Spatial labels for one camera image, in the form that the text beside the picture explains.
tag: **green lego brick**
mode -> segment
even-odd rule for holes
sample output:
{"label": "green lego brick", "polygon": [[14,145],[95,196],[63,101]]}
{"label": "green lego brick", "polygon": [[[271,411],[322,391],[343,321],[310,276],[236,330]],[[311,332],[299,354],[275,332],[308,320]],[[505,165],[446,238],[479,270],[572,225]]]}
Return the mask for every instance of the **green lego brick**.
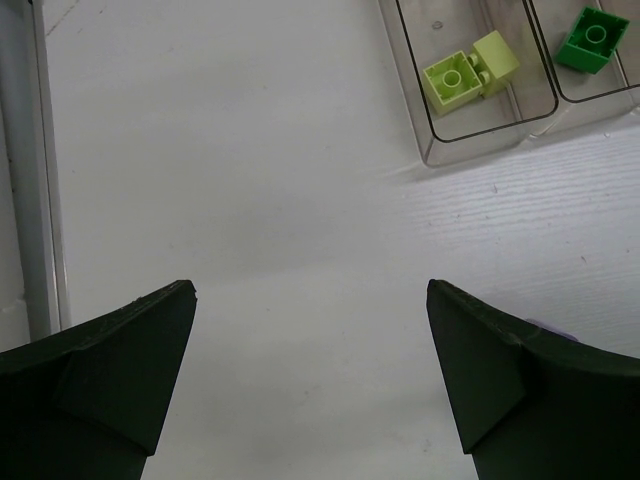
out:
{"label": "green lego brick", "polygon": [[423,88],[436,112],[445,115],[478,97],[482,81],[459,51],[424,70]]}
{"label": "green lego brick", "polygon": [[585,7],[555,61],[580,72],[598,73],[613,57],[629,24],[625,18]]}
{"label": "green lego brick", "polygon": [[482,92],[485,98],[505,89],[520,68],[520,62],[497,30],[473,44],[469,61],[478,75],[486,72],[488,76]]}

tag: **white table surface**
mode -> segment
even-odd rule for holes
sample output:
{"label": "white table surface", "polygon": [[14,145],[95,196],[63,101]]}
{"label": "white table surface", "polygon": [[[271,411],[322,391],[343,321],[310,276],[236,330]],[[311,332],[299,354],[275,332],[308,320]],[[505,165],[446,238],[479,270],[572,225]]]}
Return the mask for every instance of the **white table surface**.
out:
{"label": "white table surface", "polygon": [[80,0],[48,48],[74,321],[198,289],[145,480],[476,478],[433,277],[640,356],[638,130],[428,170],[373,0]]}

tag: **lime green lego brick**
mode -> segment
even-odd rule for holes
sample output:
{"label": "lime green lego brick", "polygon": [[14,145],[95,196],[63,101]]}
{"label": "lime green lego brick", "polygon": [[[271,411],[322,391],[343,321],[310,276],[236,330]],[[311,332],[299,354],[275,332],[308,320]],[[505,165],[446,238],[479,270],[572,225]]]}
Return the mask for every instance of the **lime green lego brick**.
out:
{"label": "lime green lego brick", "polygon": [[423,88],[439,115],[469,103],[482,93],[482,81],[463,51],[424,69]]}
{"label": "lime green lego brick", "polygon": [[494,30],[473,44],[469,61],[486,83],[482,96],[487,98],[505,89],[520,62],[500,32]]}
{"label": "lime green lego brick", "polygon": [[613,58],[629,24],[625,18],[585,7],[556,53],[556,63],[598,73]]}

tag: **clear plastic tray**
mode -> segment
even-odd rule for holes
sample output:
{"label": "clear plastic tray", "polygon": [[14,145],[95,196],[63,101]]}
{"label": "clear plastic tray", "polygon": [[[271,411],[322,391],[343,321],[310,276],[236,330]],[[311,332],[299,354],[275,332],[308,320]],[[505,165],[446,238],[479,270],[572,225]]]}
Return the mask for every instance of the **clear plastic tray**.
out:
{"label": "clear plastic tray", "polygon": [[[621,116],[640,104],[640,0],[530,0],[560,96],[558,111],[536,134],[557,133]],[[591,75],[554,57],[584,7],[626,18],[631,24],[611,61]]]}
{"label": "clear plastic tray", "polygon": [[[420,153],[429,166],[499,152],[549,123],[558,106],[527,0],[380,0]],[[423,70],[498,30],[520,62],[509,87],[440,116]]]}

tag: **yellow-green lego brick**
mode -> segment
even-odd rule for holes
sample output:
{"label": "yellow-green lego brick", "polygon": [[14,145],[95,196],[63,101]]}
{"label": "yellow-green lego brick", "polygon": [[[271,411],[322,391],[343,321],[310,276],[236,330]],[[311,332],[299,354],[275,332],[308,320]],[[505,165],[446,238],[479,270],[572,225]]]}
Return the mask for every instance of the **yellow-green lego brick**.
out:
{"label": "yellow-green lego brick", "polygon": [[482,93],[482,81],[463,51],[424,69],[425,95],[439,115],[469,103]]}
{"label": "yellow-green lego brick", "polygon": [[488,74],[489,81],[482,92],[485,98],[506,88],[520,68],[520,62],[497,30],[473,44],[469,61],[478,74]]}

